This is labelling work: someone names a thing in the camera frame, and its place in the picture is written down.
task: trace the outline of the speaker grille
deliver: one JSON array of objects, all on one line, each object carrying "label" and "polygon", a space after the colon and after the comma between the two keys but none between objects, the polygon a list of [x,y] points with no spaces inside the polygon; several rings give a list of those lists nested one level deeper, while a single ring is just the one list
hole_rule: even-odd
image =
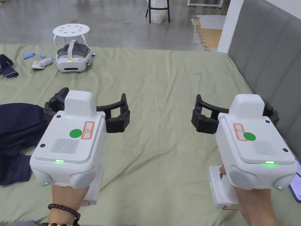
[{"label": "speaker grille", "polygon": [[78,144],[79,140],[57,138],[50,152],[74,154]]},{"label": "speaker grille", "polygon": [[252,146],[258,155],[275,155],[272,145],[268,141],[252,141]]}]

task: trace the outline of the smartphone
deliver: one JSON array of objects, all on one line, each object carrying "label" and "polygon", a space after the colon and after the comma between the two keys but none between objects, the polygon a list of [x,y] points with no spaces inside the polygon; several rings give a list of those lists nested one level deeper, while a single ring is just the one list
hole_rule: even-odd
[{"label": "smartphone", "polygon": [[290,188],[295,200],[301,203],[301,164],[298,160],[296,160],[296,162],[298,165],[298,172],[288,187]]}]

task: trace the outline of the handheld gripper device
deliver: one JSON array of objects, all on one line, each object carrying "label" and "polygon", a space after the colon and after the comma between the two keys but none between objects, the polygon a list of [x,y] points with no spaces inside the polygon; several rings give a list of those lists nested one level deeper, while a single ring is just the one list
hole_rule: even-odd
[{"label": "handheld gripper device", "polygon": [[[202,108],[211,117],[202,115]],[[239,94],[229,109],[204,102],[197,95],[191,122],[201,133],[216,134],[227,175],[209,166],[208,179],[214,206],[237,209],[234,186],[245,189],[283,190],[298,166],[275,125],[278,113],[259,95]]]},{"label": "handheld gripper device", "polygon": [[[112,118],[116,108],[120,115]],[[107,133],[122,133],[130,122],[126,95],[117,103],[96,106],[92,93],[63,88],[45,103],[44,113],[49,125],[30,158],[34,175],[42,186],[90,186],[82,206],[96,204]]]}]

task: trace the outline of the green circular sticker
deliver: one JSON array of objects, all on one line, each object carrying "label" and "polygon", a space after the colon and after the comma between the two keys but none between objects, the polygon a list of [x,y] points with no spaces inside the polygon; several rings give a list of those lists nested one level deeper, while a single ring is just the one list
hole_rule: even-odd
[{"label": "green circular sticker", "polygon": [[71,132],[69,133],[70,137],[72,138],[78,138],[82,135],[82,131],[80,129],[74,129],[71,130]]},{"label": "green circular sticker", "polygon": [[244,138],[250,141],[256,140],[256,136],[253,133],[249,133],[249,132],[244,133]]}]

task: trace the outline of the hand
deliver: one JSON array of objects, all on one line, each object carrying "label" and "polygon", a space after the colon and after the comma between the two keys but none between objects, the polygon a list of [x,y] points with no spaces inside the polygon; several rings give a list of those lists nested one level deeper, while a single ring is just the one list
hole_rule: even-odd
[{"label": "hand", "polygon": [[[226,175],[224,166],[219,171]],[[278,226],[270,189],[244,190],[234,187],[238,207],[249,226]]]},{"label": "hand", "polygon": [[[64,205],[78,211],[88,189],[89,187],[73,189],[72,187],[52,185],[52,203]],[[47,222],[49,224],[73,224],[74,219],[73,214],[53,208],[50,211]]]}]

